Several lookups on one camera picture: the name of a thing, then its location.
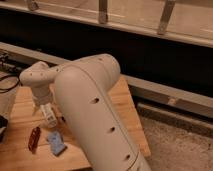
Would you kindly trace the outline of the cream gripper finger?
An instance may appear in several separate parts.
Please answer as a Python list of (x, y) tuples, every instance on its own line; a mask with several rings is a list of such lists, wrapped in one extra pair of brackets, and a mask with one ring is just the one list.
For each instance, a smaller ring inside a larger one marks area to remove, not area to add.
[(51, 103), (52, 109), (53, 111), (57, 114), (57, 115), (61, 115), (60, 109), (58, 108), (57, 104), (55, 101), (53, 101)]
[(32, 116), (34, 116), (39, 111), (39, 109), (40, 109), (40, 106), (34, 105)]

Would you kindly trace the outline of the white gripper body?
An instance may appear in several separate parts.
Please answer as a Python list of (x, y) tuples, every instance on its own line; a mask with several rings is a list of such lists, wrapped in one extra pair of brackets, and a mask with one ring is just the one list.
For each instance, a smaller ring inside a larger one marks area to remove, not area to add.
[(32, 88), (33, 101), (37, 106), (53, 102), (53, 94), (48, 85)]

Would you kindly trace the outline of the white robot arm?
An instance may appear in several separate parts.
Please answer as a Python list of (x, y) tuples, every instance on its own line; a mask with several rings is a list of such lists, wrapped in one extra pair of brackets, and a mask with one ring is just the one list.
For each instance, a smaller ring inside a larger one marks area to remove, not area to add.
[(109, 54), (54, 67), (39, 61), (20, 74), (37, 105), (56, 102), (94, 171), (151, 171), (108, 95), (120, 77)]

